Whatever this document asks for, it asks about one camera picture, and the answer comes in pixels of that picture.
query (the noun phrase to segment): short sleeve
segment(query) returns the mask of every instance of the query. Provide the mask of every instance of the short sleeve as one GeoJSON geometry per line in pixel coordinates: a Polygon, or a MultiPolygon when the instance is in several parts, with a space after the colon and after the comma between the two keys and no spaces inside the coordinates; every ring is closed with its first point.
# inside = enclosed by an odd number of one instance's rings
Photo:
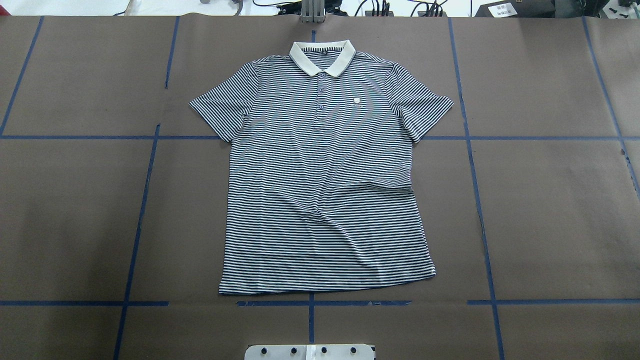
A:
{"type": "Polygon", "coordinates": [[[230,78],[189,104],[222,140],[230,142],[244,126],[245,116],[251,112],[259,90],[255,69],[252,63],[246,63],[230,78]]]}
{"type": "Polygon", "coordinates": [[[385,89],[391,109],[414,142],[419,142],[454,104],[450,98],[431,92],[397,63],[389,72],[385,89]]]}

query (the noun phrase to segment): polo shirt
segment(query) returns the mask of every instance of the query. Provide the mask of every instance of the polo shirt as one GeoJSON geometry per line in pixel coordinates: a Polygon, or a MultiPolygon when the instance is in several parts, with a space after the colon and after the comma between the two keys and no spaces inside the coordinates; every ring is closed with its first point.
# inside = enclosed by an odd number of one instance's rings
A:
{"type": "Polygon", "coordinates": [[[412,146],[453,102],[349,40],[295,42],[191,107],[231,143],[220,294],[342,291],[436,274],[412,146]]]}

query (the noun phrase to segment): white collar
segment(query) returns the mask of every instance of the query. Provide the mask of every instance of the white collar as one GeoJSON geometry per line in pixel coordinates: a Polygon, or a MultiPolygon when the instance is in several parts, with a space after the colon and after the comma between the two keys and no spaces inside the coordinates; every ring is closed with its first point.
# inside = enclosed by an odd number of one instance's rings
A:
{"type": "Polygon", "coordinates": [[[351,63],[356,49],[351,45],[349,40],[336,41],[336,42],[294,42],[289,51],[289,56],[296,63],[296,65],[309,76],[314,76],[319,72],[326,72],[327,74],[338,77],[342,72],[347,69],[347,66],[351,63]],[[341,47],[342,51],[335,62],[327,69],[320,69],[316,64],[312,63],[307,55],[302,51],[306,47],[312,47],[314,49],[327,49],[329,47],[341,47]]]}

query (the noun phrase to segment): shirt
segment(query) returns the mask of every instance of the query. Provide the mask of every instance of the shirt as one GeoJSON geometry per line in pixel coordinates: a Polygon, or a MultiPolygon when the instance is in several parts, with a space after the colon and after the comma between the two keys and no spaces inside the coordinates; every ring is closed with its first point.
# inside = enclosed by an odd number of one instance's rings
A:
{"type": "Polygon", "coordinates": [[[349,40],[293,43],[190,105],[231,143],[220,294],[434,276],[412,145],[453,102],[349,40]]]}

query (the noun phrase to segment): barcode sticker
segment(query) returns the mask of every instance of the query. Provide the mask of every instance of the barcode sticker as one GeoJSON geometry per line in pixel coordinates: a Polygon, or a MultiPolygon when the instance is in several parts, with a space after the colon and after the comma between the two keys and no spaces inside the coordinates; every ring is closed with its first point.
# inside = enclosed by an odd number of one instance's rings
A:
{"type": "Polygon", "coordinates": [[[511,3],[489,6],[489,11],[491,12],[491,15],[493,15],[493,17],[507,17],[518,15],[511,3]]]}

